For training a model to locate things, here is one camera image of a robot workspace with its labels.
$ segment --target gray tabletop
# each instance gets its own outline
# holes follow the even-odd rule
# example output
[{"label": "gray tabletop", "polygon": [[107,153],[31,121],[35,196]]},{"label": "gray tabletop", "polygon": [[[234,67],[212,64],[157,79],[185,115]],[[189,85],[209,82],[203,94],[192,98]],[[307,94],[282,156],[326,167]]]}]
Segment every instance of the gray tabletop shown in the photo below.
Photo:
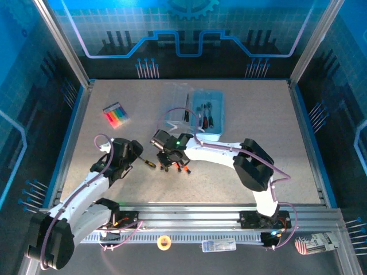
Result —
[{"label": "gray tabletop", "polygon": [[83,244],[65,268],[41,274],[113,275],[336,275],[342,274],[336,252],[303,256],[293,244],[276,251],[261,246],[237,245],[232,252],[203,253],[198,245],[173,244],[166,251],[156,245],[124,245],[106,251],[98,244]]},{"label": "gray tabletop", "polygon": [[[157,149],[150,145],[157,120],[164,110],[161,92],[166,80],[97,80],[81,126],[63,190],[65,198],[85,178],[100,157],[93,145],[98,133],[115,138],[136,139],[142,154],[157,163]],[[218,89],[224,93],[225,121],[220,142],[257,141],[275,161],[275,166],[292,176],[277,185],[278,200],[292,203],[319,203],[294,107],[286,81],[185,80],[191,87]],[[113,129],[103,116],[103,108],[120,102],[130,121]],[[191,162],[192,173],[164,173],[143,162],[117,181],[105,194],[117,202],[220,202],[254,203],[234,170],[216,163]]]}]

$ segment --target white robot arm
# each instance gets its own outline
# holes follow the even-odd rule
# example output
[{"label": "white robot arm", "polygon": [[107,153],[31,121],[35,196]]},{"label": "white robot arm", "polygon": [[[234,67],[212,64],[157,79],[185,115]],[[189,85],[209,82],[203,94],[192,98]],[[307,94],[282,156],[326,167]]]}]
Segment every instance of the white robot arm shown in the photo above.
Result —
[{"label": "white robot arm", "polygon": [[[241,144],[238,143],[221,143],[221,142],[205,142],[206,144],[227,146],[231,148],[242,148]],[[190,160],[205,160],[207,162],[213,162],[228,166],[235,169],[233,166],[233,158],[239,153],[234,151],[228,151],[225,149],[204,147],[198,144],[193,138],[187,143],[187,149],[185,150],[186,156]],[[265,191],[252,191],[256,201],[257,212],[261,215],[271,217],[276,213],[278,202],[272,199],[270,189],[271,178],[268,181],[267,189]]]},{"label": "white robot arm", "polygon": [[191,160],[204,160],[228,166],[236,170],[242,184],[251,189],[256,201],[256,209],[260,215],[275,218],[278,202],[272,199],[270,182],[273,171],[256,160],[248,160],[248,156],[227,148],[246,148],[264,158],[271,164],[274,161],[253,140],[243,143],[205,142],[205,146],[192,135],[181,134],[179,138],[158,130],[151,139],[151,144],[160,152],[157,157],[163,166],[179,164],[186,166]]},{"label": "white robot arm", "polygon": [[[120,211],[118,203],[102,196],[116,180],[124,178],[132,169],[131,164],[143,152],[143,147],[136,140],[111,141],[113,154],[110,154],[110,144],[101,146],[100,150],[107,154],[93,164],[86,179],[69,197],[47,213],[38,212],[32,216],[25,251],[27,257],[37,261],[43,257],[44,267],[61,269],[70,260],[74,248],[94,230],[103,225],[107,229],[118,230],[137,221],[137,211]],[[42,255],[45,242],[46,249]]]}]

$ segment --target blue plastic tray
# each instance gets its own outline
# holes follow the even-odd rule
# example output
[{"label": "blue plastic tray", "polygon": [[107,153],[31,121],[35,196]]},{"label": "blue plastic tray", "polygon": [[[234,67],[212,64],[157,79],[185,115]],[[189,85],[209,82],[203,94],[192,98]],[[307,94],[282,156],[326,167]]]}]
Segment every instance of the blue plastic tray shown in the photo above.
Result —
[{"label": "blue plastic tray", "polygon": [[[206,105],[210,101],[212,103],[212,117],[213,117],[213,128],[208,128],[205,133],[198,131],[198,138],[217,142],[220,136],[223,134],[224,129],[224,95],[221,91],[216,90],[196,90],[192,93],[192,110],[198,115],[196,111],[197,107]],[[209,118],[208,109],[206,109],[206,116]],[[203,110],[201,111],[201,120],[204,120]],[[191,125],[195,126],[196,121],[192,119]]]}]

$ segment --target wire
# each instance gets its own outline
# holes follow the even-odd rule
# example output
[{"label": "wire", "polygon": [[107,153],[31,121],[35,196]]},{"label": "wire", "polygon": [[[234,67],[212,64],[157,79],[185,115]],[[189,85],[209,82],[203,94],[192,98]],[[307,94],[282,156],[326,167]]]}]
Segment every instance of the wire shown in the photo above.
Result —
[{"label": "wire", "polygon": [[[170,109],[168,110],[167,112],[165,112],[162,116],[160,116],[159,120],[158,120],[158,123],[157,123],[157,128],[156,128],[156,132],[158,131],[159,129],[159,124],[160,122],[163,120],[163,118],[169,113],[169,112],[172,112],[172,111],[175,111],[175,110],[179,110],[179,109],[184,109],[184,110],[187,110],[189,111],[194,117],[195,117],[195,120],[196,120],[196,127],[195,127],[195,130],[194,130],[194,139],[195,141],[200,144],[201,146],[205,146],[205,147],[209,147],[209,148],[215,148],[215,149],[225,149],[225,150],[229,150],[229,151],[235,151],[235,152],[242,152],[256,160],[258,160],[259,162],[263,163],[264,165],[266,165],[267,167],[269,167],[270,169],[273,169],[274,171],[278,172],[279,174],[283,175],[284,178],[280,178],[280,179],[277,179],[277,180],[273,180],[270,184],[269,184],[269,188],[270,188],[270,192],[271,192],[271,196],[273,198],[273,201],[278,201],[276,199],[276,196],[275,196],[275,192],[274,192],[274,184],[277,183],[277,182],[281,182],[281,181],[285,181],[285,180],[289,180],[291,179],[291,176],[289,176],[288,174],[284,173],[282,170],[276,168],[274,165],[272,165],[271,163],[268,163],[266,160],[262,159],[261,157],[255,155],[254,153],[252,152],[249,152],[245,149],[242,149],[242,148],[234,148],[234,147],[230,147],[230,146],[224,146],[224,145],[218,145],[218,144],[210,144],[210,143],[204,143],[203,141],[200,141],[197,136],[196,136],[196,133],[197,133],[197,129],[199,128],[199,120],[198,120],[198,117],[197,115],[190,109],[187,109],[185,107],[176,107],[176,108],[173,108],[173,109]],[[298,225],[298,215],[297,215],[297,212],[296,212],[296,208],[291,204],[291,203],[288,203],[288,202],[278,202],[279,205],[288,205],[290,207],[292,207],[293,211],[294,211],[294,214],[295,214],[295,226],[293,227],[293,230],[291,232],[291,234],[288,236],[288,238],[281,244],[278,244],[275,248],[280,248],[282,247],[283,245],[285,245],[291,238],[292,236],[294,235],[296,229],[297,229],[297,225]]]},{"label": "wire", "polygon": [[[100,136],[104,136],[105,138],[107,138],[108,142],[111,145],[111,155],[114,154],[114,147],[112,145],[111,139],[103,134],[100,133],[98,135],[96,135],[96,137],[94,138],[94,142],[96,144],[96,139]],[[103,173],[109,168],[109,166],[111,165],[112,162],[112,158],[110,158],[106,164],[106,166],[102,169],[102,171],[100,171],[96,176],[94,176],[92,179],[90,179],[88,182],[86,182],[85,184],[83,184],[79,189],[77,189],[70,197],[69,199],[67,199],[64,203],[64,206],[62,208],[59,209],[59,211],[57,212],[57,214],[55,215],[55,217],[52,219],[49,227],[47,228],[46,234],[45,234],[45,238],[43,240],[42,243],[42,247],[41,247],[41,255],[40,255],[40,265],[41,265],[41,269],[42,270],[47,270],[49,269],[48,265],[45,265],[44,261],[45,261],[45,252],[46,252],[46,246],[48,243],[48,239],[51,235],[51,231],[55,225],[55,223],[57,222],[57,219],[62,215],[62,213],[65,211],[65,209],[68,207],[68,205],[71,203],[71,201],[80,193],[82,192],[86,187],[88,187],[92,182],[94,182],[97,178],[99,178],[100,175],[103,175]]]},{"label": "wire", "polygon": [[197,128],[199,127],[199,123],[198,123],[198,117],[197,115],[191,111],[190,109],[187,109],[185,107],[176,107],[176,108],[173,108],[173,109],[170,109],[168,110],[167,112],[165,112],[158,120],[158,124],[157,124],[157,127],[156,127],[156,132],[159,130],[159,123],[162,121],[162,119],[169,113],[169,112],[172,112],[172,111],[175,111],[175,110],[179,110],[179,109],[184,109],[184,110],[187,110],[189,111],[190,113],[192,113],[195,117],[195,120],[196,120],[196,127],[195,127],[195,130],[194,130],[194,139],[195,141],[202,145],[202,146],[205,146],[205,147],[210,147],[210,148],[216,148],[216,149],[225,149],[225,150],[229,150],[229,151],[235,151],[235,152],[242,152],[246,155],[249,155],[250,157],[258,160],[259,162],[263,163],[264,165],[266,165],[267,167],[273,169],[274,171],[278,172],[279,174],[283,175],[284,178],[281,178],[281,179],[277,179],[275,181],[273,181],[273,185],[274,183],[276,182],[280,182],[280,181],[283,181],[283,180],[288,180],[288,179],[291,179],[291,176],[289,176],[288,174],[284,173],[282,170],[276,168],[274,165],[272,165],[271,163],[268,163],[266,160],[262,159],[261,157],[255,155],[254,153],[250,152],[250,151],[247,151],[245,149],[242,149],[242,148],[235,148],[235,147],[230,147],[230,146],[225,146],[225,145],[218,145],[218,144],[210,144],[210,143],[204,143],[203,141],[200,141],[197,137]]},{"label": "wire", "polygon": [[[125,226],[124,228],[128,228],[128,227],[131,227],[133,225],[135,225],[137,222],[133,222],[127,226]],[[136,232],[138,232],[138,230],[140,229],[140,227],[142,227],[143,225],[143,221],[140,221],[139,222],[139,225],[138,227],[121,243],[119,243],[118,245],[111,245],[110,247],[108,247],[107,245],[103,246],[100,242],[99,242],[99,245],[106,251],[107,249],[109,250],[114,250],[115,248],[119,248],[120,246],[124,245],[125,243],[128,242],[129,239],[132,238],[132,236],[134,236],[136,234]]]},{"label": "wire", "polygon": [[276,246],[273,246],[272,247],[273,250],[281,248],[283,245],[285,245],[287,242],[289,242],[290,239],[293,237],[293,235],[296,232],[297,227],[298,227],[298,214],[297,214],[297,211],[296,211],[296,208],[294,207],[294,205],[292,203],[289,203],[289,202],[278,202],[278,204],[279,205],[287,205],[287,206],[292,207],[293,212],[294,212],[294,227],[292,229],[291,234],[286,238],[286,240],[282,243],[279,242]]}]

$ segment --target tape roll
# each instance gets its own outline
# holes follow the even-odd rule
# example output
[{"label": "tape roll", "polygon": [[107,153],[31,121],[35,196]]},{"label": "tape roll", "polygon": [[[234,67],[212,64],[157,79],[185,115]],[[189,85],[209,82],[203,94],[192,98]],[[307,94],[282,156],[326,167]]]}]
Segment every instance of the tape roll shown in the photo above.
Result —
[{"label": "tape roll", "polygon": [[166,235],[160,236],[157,240],[158,248],[163,251],[168,250],[171,247],[171,244],[171,238]]}]

